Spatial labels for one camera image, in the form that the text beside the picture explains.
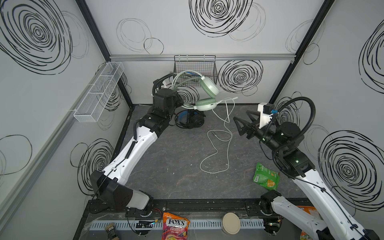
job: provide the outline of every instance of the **white charging cable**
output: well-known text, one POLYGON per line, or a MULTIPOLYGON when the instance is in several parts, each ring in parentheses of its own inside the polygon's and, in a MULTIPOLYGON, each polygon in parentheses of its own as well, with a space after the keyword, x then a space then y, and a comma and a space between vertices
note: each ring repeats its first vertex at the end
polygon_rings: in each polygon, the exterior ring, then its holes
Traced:
POLYGON ((234 99, 237 99, 237 97, 235 97, 235 98, 224 98, 223 100, 221 100, 221 101, 225 101, 225 107, 227 108, 227 117, 226 117, 225 120, 222 119, 221 117, 219 117, 219 116, 215 113, 215 111, 212 109, 212 112, 213 112, 213 113, 214 113, 220 120, 224 121, 224 127, 225 127, 225 129, 228 130, 228 131, 225 131, 225 130, 219 130, 219 129, 217 130, 217 129, 216 129, 216 130, 209 130, 209 131, 207 132, 208 139, 209 139, 209 141, 211 142, 211 144, 212 144, 212 146, 214 147, 214 149, 216 149, 216 152, 215 152, 214 154, 209 155, 208 157, 204 158, 203 161, 201 161, 201 163, 200 163, 200 169, 201 169, 201 171, 203 171, 203 172, 211 173, 211 174, 215 174, 215 173, 219 173, 219 172, 227 171, 227 170, 229 169, 229 157, 228 157, 228 151, 229 151, 229 144, 231 143, 233 134, 232 134, 232 132, 227 128, 227 126, 226 126, 225 124, 230 122, 230 120, 229 120, 229 115, 231 115, 233 109, 235 108, 235 101, 234 101, 234 99), (228 112, 228 105, 227 105, 227 101, 229 101, 229 100, 232 100, 232 101, 233 101, 233 108, 232 108, 232 110, 231 110, 230 112, 228 112), (223 139, 219 138, 219 137, 215 134, 215 131, 220 131, 220 132, 226 132, 226 133, 229 133, 230 138, 227 139, 227 140, 223 140, 223 139), (216 155, 216 154, 218 153, 217 148, 215 147, 215 145, 213 144, 211 138, 209 137, 209 132, 213 132, 213 134, 215 135, 215 137, 216 137, 218 140, 220 140, 220 141, 222 141, 222 142, 228 142, 228 147, 227 147, 227 168, 226 168, 225 170, 221 170, 221 171, 217 171, 217 172, 209 172, 209 171, 205 171, 205 170, 203 170, 203 169, 201 168, 201 165, 203 164, 203 162, 204 162, 205 160, 207 160, 208 158, 210 158, 210 157, 212 157, 213 155, 216 155))

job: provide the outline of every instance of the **orange snack bag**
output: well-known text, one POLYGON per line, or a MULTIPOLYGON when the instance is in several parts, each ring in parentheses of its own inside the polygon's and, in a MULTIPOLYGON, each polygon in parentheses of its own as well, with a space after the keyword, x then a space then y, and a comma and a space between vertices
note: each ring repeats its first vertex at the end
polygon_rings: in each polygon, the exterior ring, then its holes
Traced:
POLYGON ((186 240, 190 221, 168 212, 163 214, 162 240, 186 240))

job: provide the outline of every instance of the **round container lid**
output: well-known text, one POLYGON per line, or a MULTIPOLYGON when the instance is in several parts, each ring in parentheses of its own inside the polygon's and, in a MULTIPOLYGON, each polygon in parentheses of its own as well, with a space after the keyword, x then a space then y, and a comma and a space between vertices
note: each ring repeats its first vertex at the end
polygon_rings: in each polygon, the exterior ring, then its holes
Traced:
POLYGON ((229 212, 223 217, 223 229, 229 234, 237 234, 240 231, 240 219, 236 214, 229 212))

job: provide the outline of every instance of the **white wire basket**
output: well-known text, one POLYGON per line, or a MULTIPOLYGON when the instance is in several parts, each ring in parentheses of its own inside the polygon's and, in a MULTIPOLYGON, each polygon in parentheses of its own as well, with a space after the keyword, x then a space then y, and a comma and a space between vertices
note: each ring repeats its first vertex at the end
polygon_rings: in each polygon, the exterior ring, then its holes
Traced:
POLYGON ((91 89, 80 103, 73 116, 79 122, 97 122, 107 104, 124 66, 121 62, 108 62, 101 66, 100 74, 91 89))

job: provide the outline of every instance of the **black scribble circle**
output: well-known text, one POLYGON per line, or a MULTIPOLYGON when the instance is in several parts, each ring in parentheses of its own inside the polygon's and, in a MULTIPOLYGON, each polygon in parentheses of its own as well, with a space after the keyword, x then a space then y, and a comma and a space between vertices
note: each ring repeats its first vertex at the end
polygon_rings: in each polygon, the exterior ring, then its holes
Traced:
POLYGON ((304 148, 314 160, 318 159, 321 141, 327 136, 329 136, 329 132, 323 126, 317 124, 312 124, 305 133, 304 148))
MULTIPOLYGON (((290 97, 283 97, 278 101, 276 104, 276 109, 279 109, 281 106, 283 106, 286 102, 291 100, 290 97)), ((298 127, 300 127, 300 114, 299 114, 299 107, 296 104, 296 102, 291 103, 286 108, 281 110, 278 113, 277 121, 279 124, 282 124, 283 122, 293 122, 298 127)))
POLYGON ((157 38, 145 39, 143 47, 148 54, 162 54, 164 51, 164 44, 157 38))
POLYGON ((309 44, 308 48, 309 47, 311 47, 312 50, 305 51, 303 55, 303 63, 305 65, 311 65, 312 63, 314 63, 319 58, 319 54, 320 54, 319 45, 317 45, 316 43, 309 44))
POLYGON ((220 87, 230 93, 251 96, 257 91, 257 84, 263 75, 260 61, 227 61, 219 71, 220 87))
POLYGON ((75 14, 68 11, 61 11, 67 22, 72 36, 72 53, 71 56, 77 59, 88 55, 89 37, 88 29, 75 14))
MULTIPOLYGON (((167 88, 170 88, 172 83, 167 84, 167 88)), ((199 99, 200 95, 197 89, 190 85, 181 85, 176 89, 176 92, 180 95, 184 103, 195 104, 199 99)))
POLYGON ((115 113, 113 111, 103 111, 97 124, 101 130, 108 130, 113 125, 114 118, 115 113))
MULTIPOLYGON (((137 18, 121 20, 116 27, 116 35, 124 47, 134 52, 145 51, 144 41, 152 37, 147 24, 137 18)), ((152 40, 147 43, 148 48, 151 45, 152 40)))
POLYGON ((38 74, 62 73, 71 60, 72 37, 52 0, 3 0, 0 49, 38 74))
POLYGON ((23 170, 32 157, 32 144, 24 135, 8 135, 0 139, 0 186, 3 177, 23 170))
POLYGON ((163 43, 152 37, 148 25, 140 19, 126 18, 121 20, 116 27, 116 35, 119 42, 131 51, 138 53, 146 51, 149 54, 163 53, 163 43))
POLYGON ((90 145, 78 143, 71 151, 70 164, 77 168, 77 183, 82 193, 92 196, 90 175, 102 171, 111 161, 113 147, 108 140, 99 138, 90 145))
MULTIPOLYGON (((127 83, 128 82, 127 76, 124 73, 122 73, 119 81, 122 81, 124 86, 130 87, 127 83)), ((105 105, 105 109, 108 111, 115 111, 120 106, 121 101, 123 99, 124 99, 124 96, 122 95, 122 92, 120 91, 119 86, 116 85, 115 89, 113 90, 111 96, 108 99, 107 104, 105 105)))
MULTIPOLYGON (((308 29, 310 28, 311 24, 313 22, 313 19, 307 20, 300 25, 298 25, 295 29, 292 30, 292 32, 287 37, 287 40, 285 41, 285 48, 291 52, 296 53, 297 49, 299 48, 302 40, 304 39, 308 29)), ((325 29, 325 22, 323 21, 317 30, 316 34, 313 36, 312 41, 308 45, 305 52, 311 52, 316 46, 312 45, 311 43, 315 43, 316 45, 319 43, 321 36, 323 35, 325 29)))
POLYGON ((359 56, 359 73, 365 85, 384 93, 384 20, 365 42, 359 56))
MULTIPOLYGON (((301 92, 296 91, 292 93, 291 99, 297 98, 297 97, 302 97, 301 92)), ((299 110, 303 105, 303 101, 302 100, 296 101, 295 104, 296 105, 293 105, 292 107, 294 108, 297 107, 296 109, 299 110)))
POLYGON ((265 25, 265 10, 260 4, 249 2, 249 15, 229 36, 236 41, 248 41, 256 37, 265 25))
POLYGON ((193 25, 208 37, 224 36, 247 18, 252 0, 189 0, 193 25))
POLYGON ((384 151, 355 131, 336 131, 321 143, 318 163, 333 192, 346 204, 373 212, 384 206, 384 151))

